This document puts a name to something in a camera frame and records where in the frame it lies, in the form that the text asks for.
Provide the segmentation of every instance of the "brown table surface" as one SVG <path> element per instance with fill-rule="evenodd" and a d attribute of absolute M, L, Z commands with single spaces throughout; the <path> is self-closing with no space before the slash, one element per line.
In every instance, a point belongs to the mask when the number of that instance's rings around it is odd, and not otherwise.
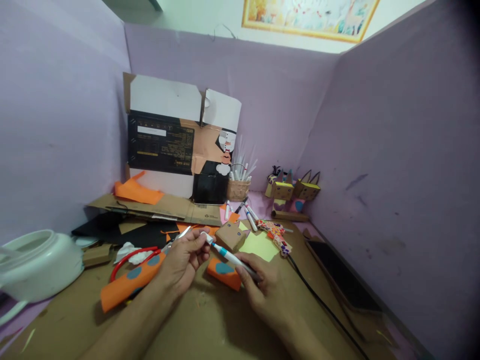
<path fill-rule="evenodd" d="M 387 346 L 365 343 L 350 325 L 327 278 L 306 247 L 300 231 L 289 221 L 279 221 L 294 232 L 285 233 L 300 271 L 371 360 L 395 359 Z M 334 359 L 362 359 L 347 336 L 315 300 L 288 260 L 276 255 L 291 292 L 295 309 L 304 316 Z M 145 354 L 145 359 L 290 359 L 276 335 L 250 308 L 245 289 L 231 290 L 198 270 L 191 288 L 165 321 Z M 7 349 L 2 359 L 76 359 L 113 322 L 122 306 L 103 314 L 100 290 L 108 283 L 113 263 L 87 269 L 59 293 Z M 26 342 L 32 331 L 28 345 Z"/>

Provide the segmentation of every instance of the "left hand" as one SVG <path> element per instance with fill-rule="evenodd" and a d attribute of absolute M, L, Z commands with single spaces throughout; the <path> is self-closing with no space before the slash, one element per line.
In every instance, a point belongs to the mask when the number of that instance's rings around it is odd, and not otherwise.
<path fill-rule="evenodd" d="M 175 297 L 182 296 L 194 281 L 200 265 L 210 257 L 210 245 L 201 232 L 210 228 L 194 228 L 185 236 L 175 240 L 160 266 L 154 281 L 172 289 Z"/>

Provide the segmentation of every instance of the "pencil holder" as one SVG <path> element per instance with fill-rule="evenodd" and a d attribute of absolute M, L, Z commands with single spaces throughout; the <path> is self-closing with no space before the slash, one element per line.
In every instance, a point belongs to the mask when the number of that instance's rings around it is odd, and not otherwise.
<path fill-rule="evenodd" d="M 230 201 L 243 201 L 249 193 L 250 181 L 232 181 L 228 182 L 226 198 Z"/>

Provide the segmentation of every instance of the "lavender wall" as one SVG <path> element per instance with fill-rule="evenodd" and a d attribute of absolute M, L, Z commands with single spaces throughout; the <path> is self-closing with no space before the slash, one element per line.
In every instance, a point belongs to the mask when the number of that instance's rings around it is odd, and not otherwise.
<path fill-rule="evenodd" d="M 256 144 L 252 190 L 272 165 L 297 165 L 339 55 L 125 24 L 134 74 L 210 88 L 241 101 L 238 134 Z"/>
<path fill-rule="evenodd" d="M 96 0 L 1 1 L 0 48 L 0 244 L 70 232 L 122 173 L 123 23 Z"/>
<path fill-rule="evenodd" d="M 313 223 L 438 359 L 466 359 L 480 300 L 480 72 L 457 1 L 344 54 L 299 174 Z"/>

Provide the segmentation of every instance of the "painting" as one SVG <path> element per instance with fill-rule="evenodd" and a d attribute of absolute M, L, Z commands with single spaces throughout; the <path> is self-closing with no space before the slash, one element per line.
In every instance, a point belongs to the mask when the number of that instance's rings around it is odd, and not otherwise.
<path fill-rule="evenodd" d="M 242 27 L 362 41 L 380 0 L 244 0 Z"/>

